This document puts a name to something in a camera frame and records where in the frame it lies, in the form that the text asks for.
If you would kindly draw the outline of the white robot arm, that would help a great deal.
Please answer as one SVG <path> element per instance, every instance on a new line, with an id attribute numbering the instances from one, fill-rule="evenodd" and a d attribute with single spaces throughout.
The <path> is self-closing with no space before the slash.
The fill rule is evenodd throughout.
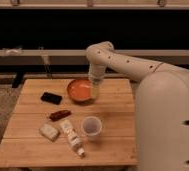
<path id="1" fill-rule="evenodd" d="M 111 42 L 86 49 L 93 85 L 110 68 L 139 83 L 135 94 L 137 171 L 189 171 L 189 70 L 118 54 Z"/>

